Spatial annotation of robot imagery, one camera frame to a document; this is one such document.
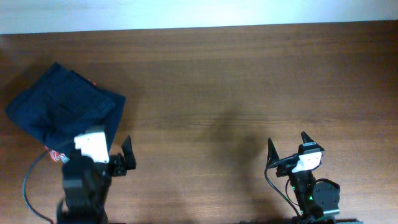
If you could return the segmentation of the folded red graphic t-shirt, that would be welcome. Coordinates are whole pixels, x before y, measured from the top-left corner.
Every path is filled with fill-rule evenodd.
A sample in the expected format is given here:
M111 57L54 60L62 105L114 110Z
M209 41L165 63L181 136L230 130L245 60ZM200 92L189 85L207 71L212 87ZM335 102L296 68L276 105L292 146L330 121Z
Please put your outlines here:
M66 162L75 149L74 137L96 123L96 85L81 77L63 78L46 88L45 148L52 160Z

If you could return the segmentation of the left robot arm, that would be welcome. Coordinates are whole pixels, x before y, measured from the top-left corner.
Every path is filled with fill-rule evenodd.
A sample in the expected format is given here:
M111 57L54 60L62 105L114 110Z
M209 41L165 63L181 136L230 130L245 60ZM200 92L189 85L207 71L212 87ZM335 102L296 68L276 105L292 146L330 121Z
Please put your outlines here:
M75 150L62 167L65 197L57 207L57 223L108 224L104 208L111 179L136 168L131 137L122 153L109 155L104 126L94 126L73 139Z

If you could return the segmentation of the dark navy blue shorts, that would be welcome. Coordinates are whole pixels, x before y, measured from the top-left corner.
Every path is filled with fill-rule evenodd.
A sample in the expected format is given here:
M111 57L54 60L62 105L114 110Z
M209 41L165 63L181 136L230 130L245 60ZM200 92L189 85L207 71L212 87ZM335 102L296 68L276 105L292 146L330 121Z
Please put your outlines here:
M97 87L73 70L54 63L30 88L6 107L8 118L44 146L66 156L73 139L104 126L111 145L126 98Z

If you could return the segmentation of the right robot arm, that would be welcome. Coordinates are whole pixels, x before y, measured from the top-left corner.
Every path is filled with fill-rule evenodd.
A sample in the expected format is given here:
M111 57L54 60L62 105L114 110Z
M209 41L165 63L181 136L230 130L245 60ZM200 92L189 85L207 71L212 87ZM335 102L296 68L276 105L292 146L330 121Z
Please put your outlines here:
M316 179L312 171L322 164L324 148L306 132L301 132L303 143L298 152L280 158L272 139L267 140L268 154L264 176L268 184L293 208L292 223L336 223L340 213L340 185L329 179ZM268 178L267 172L276 170L277 177L288 177L287 184L294 191L296 203L283 194Z

